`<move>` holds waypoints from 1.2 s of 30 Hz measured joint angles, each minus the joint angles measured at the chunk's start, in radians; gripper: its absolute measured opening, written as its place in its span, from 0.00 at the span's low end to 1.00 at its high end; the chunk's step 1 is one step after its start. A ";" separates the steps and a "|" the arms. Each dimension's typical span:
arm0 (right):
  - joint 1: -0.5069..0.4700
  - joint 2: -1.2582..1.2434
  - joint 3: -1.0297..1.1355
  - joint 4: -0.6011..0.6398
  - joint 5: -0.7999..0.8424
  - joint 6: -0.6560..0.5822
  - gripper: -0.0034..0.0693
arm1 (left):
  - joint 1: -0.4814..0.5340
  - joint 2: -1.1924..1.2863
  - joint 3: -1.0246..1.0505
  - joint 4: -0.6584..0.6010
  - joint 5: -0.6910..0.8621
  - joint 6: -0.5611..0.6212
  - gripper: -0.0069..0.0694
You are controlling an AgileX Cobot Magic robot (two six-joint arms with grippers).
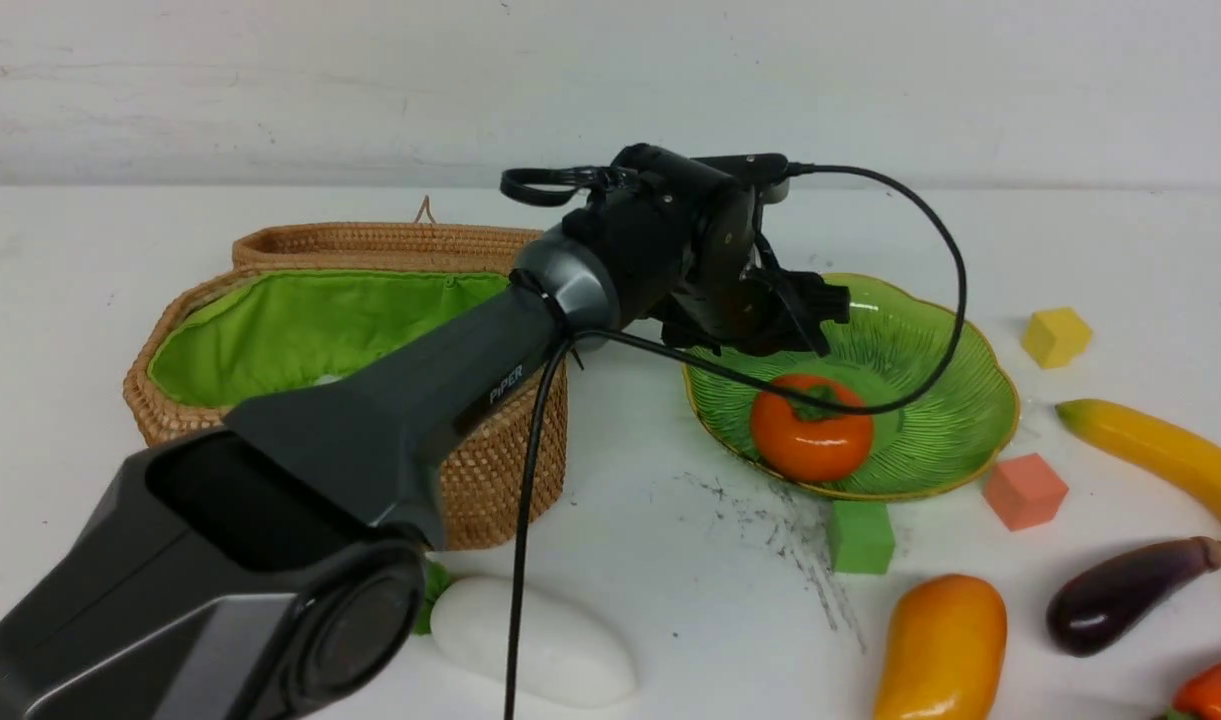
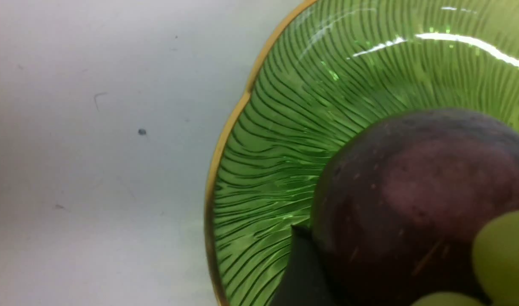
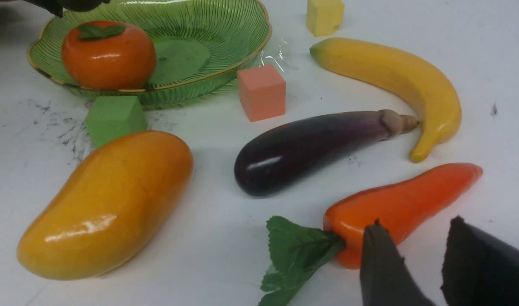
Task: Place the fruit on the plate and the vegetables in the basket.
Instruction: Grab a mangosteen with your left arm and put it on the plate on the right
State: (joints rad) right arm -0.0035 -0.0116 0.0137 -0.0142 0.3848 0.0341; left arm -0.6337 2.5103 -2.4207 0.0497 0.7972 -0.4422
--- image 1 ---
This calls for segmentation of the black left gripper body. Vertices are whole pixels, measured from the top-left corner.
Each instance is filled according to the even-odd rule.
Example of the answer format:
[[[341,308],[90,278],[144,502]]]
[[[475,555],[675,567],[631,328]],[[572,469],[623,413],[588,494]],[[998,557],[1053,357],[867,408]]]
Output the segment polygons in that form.
[[[825,358],[822,325],[849,322],[851,293],[783,268],[762,231],[767,205],[719,170],[637,143],[600,170],[565,233],[609,275],[623,322],[657,320],[665,347]]]

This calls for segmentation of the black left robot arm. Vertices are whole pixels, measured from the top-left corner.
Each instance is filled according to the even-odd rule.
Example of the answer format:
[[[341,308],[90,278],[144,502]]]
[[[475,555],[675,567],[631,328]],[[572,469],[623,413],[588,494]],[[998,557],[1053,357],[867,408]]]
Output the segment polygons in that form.
[[[523,247],[505,290],[407,347],[127,456],[0,621],[0,719],[298,719],[359,691],[421,611],[442,461],[534,373],[545,401],[574,340],[652,316],[674,358],[825,354],[849,292],[779,268],[759,229],[807,173],[646,143],[505,170],[519,203],[589,203]]]

